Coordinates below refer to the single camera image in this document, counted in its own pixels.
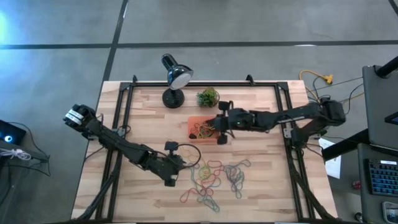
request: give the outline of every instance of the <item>lamp shade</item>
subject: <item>lamp shade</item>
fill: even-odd
[[[171,90],[184,87],[192,79],[193,70],[185,65],[179,65],[172,55],[162,56],[162,63],[167,69],[167,83]]]

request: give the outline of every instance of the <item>wooden tabletop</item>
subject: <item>wooden tabletop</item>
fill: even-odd
[[[303,81],[288,81],[293,107],[308,103]],[[104,82],[97,113],[104,114],[104,125],[111,128],[120,82]],[[158,150],[172,139],[179,143],[189,142],[187,119],[190,116],[215,115],[217,107],[199,108],[197,93],[204,87],[185,87],[184,104],[177,109],[163,105],[164,87],[135,87],[129,116],[131,132],[128,141]],[[245,110],[277,111],[274,89],[271,87],[216,87],[220,100],[234,101],[235,108]],[[120,173],[114,222],[276,222],[297,221],[292,187],[287,167],[282,132],[275,127],[269,134],[235,131],[236,139],[229,137],[226,145],[195,143],[204,160],[219,160],[223,164],[237,164],[248,159],[250,167],[241,167],[244,172],[242,198],[237,199],[231,191],[225,174],[220,175],[221,185],[214,188],[213,199],[220,207],[214,212],[197,195],[189,195],[185,203],[181,195],[194,187],[190,169],[180,171],[175,187],[165,187],[164,181],[149,171],[142,171],[124,157]],[[87,154],[99,149],[98,142],[89,143]],[[192,154],[196,152],[189,147]],[[183,149],[177,152],[184,156]],[[305,167],[312,192],[320,203],[337,216],[325,166],[320,156],[304,149]],[[90,157],[83,166],[72,217],[78,217],[98,193],[101,184],[106,151]],[[300,194],[303,209],[305,200]],[[108,209],[108,200],[104,208]]]

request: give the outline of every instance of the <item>gray floor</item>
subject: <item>gray floor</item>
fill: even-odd
[[[122,0],[2,0],[0,44],[110,44],[121,5]],[[130,0],[119,43],[397,39],[398,17],[388,0]],[[195,70],[196,80],[242,80],[247,74],[295,80],[309,69],[333,74],[339,83],[397,52],[398,45],[118,49],[109,79],[165,80],[160,57],[171,53]],[[13,188],[0,208],[0,223],[70,218],[87,141],[62,118],[75,103],[96,106],[108,55],[109,49],[0,50],[0,119],[28,125],[51,155],[52,171],[46,177],[12,169]],[[311,85],[314,77],[304,79]],[[319,92],[342,100],[360,83]],[[317,86],[325,84],[319,80]],[[366,128],[364,109],[363,97],[353,100],[347,122],[328,135],[345,138]],[[356,152],[344,155],[342,179],[330,179],[345,220],[360,210],[358,192],[350,187],[358,178],[355,160]]]

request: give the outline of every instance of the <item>white cable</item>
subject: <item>white cable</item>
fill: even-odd
[[[28,161],[32,156],[22,149],[0,149],[0,156],[11,156],[11,159],[17,157],[23,161]]]

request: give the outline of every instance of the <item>green plant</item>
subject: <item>green plant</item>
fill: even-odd
[[[212,107],[217,105],[220,96],[218,92],[213,87],[208,87],[202,93],[197,94],[197,102],[199,106]]]

